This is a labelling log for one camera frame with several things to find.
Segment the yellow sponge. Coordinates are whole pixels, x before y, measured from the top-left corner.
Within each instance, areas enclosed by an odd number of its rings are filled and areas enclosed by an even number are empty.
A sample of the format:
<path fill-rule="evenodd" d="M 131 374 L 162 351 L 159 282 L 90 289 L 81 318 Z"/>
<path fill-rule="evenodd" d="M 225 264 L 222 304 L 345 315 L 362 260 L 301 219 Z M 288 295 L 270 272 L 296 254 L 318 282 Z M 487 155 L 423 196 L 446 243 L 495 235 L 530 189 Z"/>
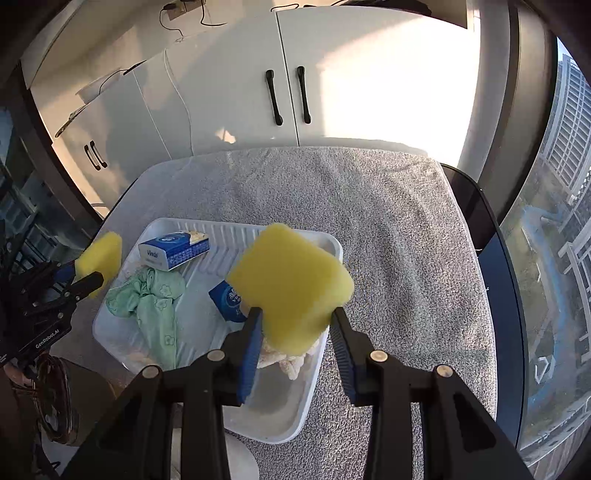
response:
<path fill-rule="evenodd" d="M 75 280 L 98 272 L 103 277 L 103 284 L 89 294 L 95 298 L 98 293 L 110 284 L 117 276 L 121 267 L 122 239 L 115 232 L 107 232 L 92 244 L 75 260 Z"/>
<path fill-rule="evenodd" d="M 267 343 L 289 356 L 307 352 L 355 290 L 341 260 L 280 223 L 259 234 L 225 280 L 263 310 Z"/>

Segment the green fabric scrunchie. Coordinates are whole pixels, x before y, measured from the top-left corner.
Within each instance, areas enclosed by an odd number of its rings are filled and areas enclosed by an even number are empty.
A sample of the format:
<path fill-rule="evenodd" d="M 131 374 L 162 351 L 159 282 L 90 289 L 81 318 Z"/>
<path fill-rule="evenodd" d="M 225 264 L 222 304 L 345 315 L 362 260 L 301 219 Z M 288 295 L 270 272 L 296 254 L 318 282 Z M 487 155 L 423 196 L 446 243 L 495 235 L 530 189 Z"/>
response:
<path fill-rule="evenodd" d="M 185 291 L 186 282 L 180 273 L 142 266 L 106 294 L 108 311 L 118 318 L 136 320 L 150 358 L 163 370 L 176 367 L 175 302 Z"/>

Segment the cream knotted rope toy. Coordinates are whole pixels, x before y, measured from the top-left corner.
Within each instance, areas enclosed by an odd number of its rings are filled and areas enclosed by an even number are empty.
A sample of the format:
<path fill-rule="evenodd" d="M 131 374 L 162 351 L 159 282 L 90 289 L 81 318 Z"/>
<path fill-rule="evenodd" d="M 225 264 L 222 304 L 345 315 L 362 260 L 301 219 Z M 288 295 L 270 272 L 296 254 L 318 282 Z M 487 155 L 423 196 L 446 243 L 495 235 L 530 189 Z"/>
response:
<path fill-rule="evenodd" d="M 304 354 L 293 356 L 274 349 L 270 346 L 266 339 L 263 339 L 263 344 L 259 352 L 259 361 L 257 362 L 256 368 L 264 369 L 277 364 L 283 374 L 287 375 L 287 378 L 289 378 L 290 381 L 297 380 L 297 377 L 300 375 L 301 368 L 304 366 L 305 359 L 308 356 L 315 354 L 315 352 L 318 350 L 319 344 L 320 341 L 317 340 L 311 345 L 311 347 L 308 348 L 308 351 L 304 352 Z"/>

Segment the blue Vinda tissue pack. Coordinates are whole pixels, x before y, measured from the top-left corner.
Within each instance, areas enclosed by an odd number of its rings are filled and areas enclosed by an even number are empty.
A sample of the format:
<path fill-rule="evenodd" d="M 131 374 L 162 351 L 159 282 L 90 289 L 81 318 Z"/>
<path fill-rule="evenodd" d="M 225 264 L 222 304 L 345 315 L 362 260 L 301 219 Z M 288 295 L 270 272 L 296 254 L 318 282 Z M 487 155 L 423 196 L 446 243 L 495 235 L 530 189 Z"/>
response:
<path fill-rule="evenodd" d="M 208 296 L 226 322 L 245 323 L 246 315 L 242 310 L 242 297 L 235 292 L 235 289 L 228 282 L 219 282 L 208 292 Z"/>

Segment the white ribbed plastic tray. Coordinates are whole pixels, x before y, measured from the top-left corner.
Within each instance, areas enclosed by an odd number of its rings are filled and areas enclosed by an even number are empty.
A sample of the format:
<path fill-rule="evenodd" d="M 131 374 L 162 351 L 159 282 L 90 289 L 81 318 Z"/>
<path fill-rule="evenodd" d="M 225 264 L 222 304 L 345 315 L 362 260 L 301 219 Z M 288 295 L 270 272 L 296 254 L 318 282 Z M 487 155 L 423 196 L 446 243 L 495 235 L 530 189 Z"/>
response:
<path fill-rule="evenodd" d="M 158 218 L 148 224 L 139 242 L 179 231 L 207 234 L 211 248 L 204 255 L 180 266 L 186 292 L 174 303 L 177 320 L 176 362 L 190 365 L 201 355 L 221 347 L 231 332 L 208 296 L 224 279 L 242 252 L 263 230 L 257 225 L 193 219 Z M 100 306 L 93 321 L 94 339 L 131 374 L 139 373 L 155 358 L 137 322 L 112 315 Z M 272 365 L 256 373 L 252 392 L 242 407 L 223 410 L 224 426 L 231 432 L 266 444 L 293 440 L 301 432 L 314 397 L 318 373 L 328 337 L 318 339 L 314 353 L 304 360 L 297 379 L 290 380 Z"/>

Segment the grey terry towel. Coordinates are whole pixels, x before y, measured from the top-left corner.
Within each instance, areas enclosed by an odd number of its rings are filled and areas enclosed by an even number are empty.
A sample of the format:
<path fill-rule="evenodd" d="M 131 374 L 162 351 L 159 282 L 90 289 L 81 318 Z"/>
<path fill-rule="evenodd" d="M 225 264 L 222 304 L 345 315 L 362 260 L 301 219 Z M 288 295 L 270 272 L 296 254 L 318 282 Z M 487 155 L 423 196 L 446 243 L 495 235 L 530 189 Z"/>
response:
<path fill-rule="evenodd" d="M 218 152 L 146 170 L 106 218 L 127 255 L 160 217 L 327 232 L 344 249 L 355 293 L 354 328 L 404 364 L 454 368 L 493 418 L 494 328 L 486 287 L 461 211 L 440 165 L 401 152 L 331 147 Z M 51 353 L 124 388 L 133 375 L 92 336 L 104 292 L 79 304 L 72 331 Z M 349 404 L 331 342 L 304 428 L 290 442 L 240 439 L 260 479 L 361 479 L 370 408 Z"/>

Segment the white cabinet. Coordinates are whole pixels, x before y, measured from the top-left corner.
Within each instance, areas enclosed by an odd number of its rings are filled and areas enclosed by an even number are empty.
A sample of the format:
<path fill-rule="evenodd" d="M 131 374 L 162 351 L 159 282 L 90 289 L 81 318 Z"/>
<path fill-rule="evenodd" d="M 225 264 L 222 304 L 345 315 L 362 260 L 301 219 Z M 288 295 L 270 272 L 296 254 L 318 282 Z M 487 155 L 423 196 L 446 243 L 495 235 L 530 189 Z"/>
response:
<path fill-rule="evenodd" d="M 450 16 L 436 3 L 420 14 L 331 1 L 189 1 L 166 13 L 161 1 L 71 1 L 24 54 L 22 72 L 59 161 L 106 215 L 151 166 L 223 150 L 337 145 L 457 166 L 480 33 L 469 1 Z M 86 157 L 91 140 L 106 169 Z"/>

